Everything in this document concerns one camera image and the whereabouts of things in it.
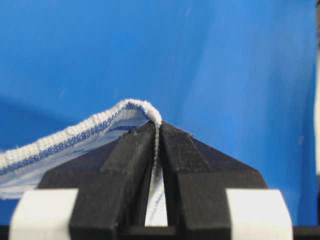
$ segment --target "blue wall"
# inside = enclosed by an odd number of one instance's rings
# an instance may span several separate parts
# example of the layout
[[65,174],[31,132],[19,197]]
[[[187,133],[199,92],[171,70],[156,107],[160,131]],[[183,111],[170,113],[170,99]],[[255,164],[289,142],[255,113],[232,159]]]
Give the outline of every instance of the blue wall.
[[2,0],[0,149],[148,100],[315,225],[315,19],[314,0]]

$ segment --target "towel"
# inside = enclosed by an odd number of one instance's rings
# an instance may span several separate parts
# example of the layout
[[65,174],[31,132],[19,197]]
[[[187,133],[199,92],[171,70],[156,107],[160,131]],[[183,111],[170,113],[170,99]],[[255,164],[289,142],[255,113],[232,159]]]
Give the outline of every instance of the towel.
[[160,113],[147,101],[126,99],[36,142],[0,153],[0,198],[19,199],[34,189],[49,169],[110,143],[129,130],[152,121],[156,128],[146,225],[166,225],[162,168],[157,163]]

